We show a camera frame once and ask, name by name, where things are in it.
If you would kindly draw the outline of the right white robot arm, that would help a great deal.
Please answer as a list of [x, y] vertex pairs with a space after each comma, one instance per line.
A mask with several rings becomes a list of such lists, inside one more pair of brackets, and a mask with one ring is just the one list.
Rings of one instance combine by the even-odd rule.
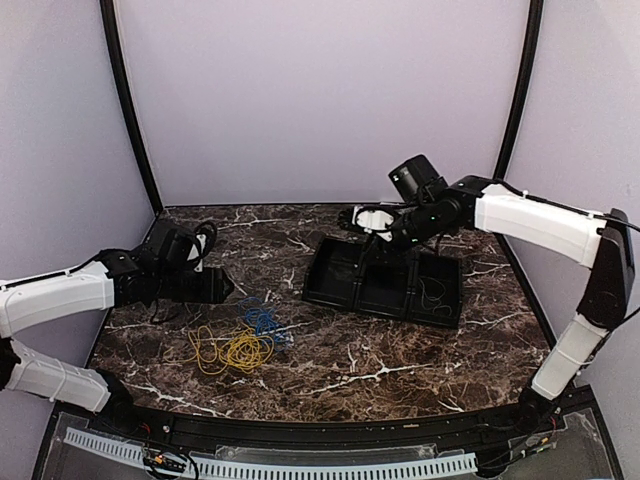
[[436, 181], [401, 204], [356, 204], [339, 214], [341, 228], [368, 235], [389, 251], [407, 251], [444, 233], [478, 231], [535, 246], [584, 272], [574, 313], [523, 387], [510, 424], [534, 432], [558, 408], [572, 381], [628, 321], [635, 281], [630, 239], [635, 225], [619, 209], [564, 205], [507, 183], [470, 175]]

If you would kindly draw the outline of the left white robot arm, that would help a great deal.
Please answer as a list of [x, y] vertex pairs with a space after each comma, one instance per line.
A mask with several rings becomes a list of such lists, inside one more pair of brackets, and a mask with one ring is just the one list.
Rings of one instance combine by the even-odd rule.
[[120, 436], [141, 427], [127, 388], [112, 373], [77, 367], [37, 352], [16, 334], [77, 313], [158, 299], [220, 304], [234, 285], [221, 268], [188, 256], [177, 265], [145, 261], [124, 250], [103, 250], [76, 267], [1, 285], [1, 387], [101, 414]]

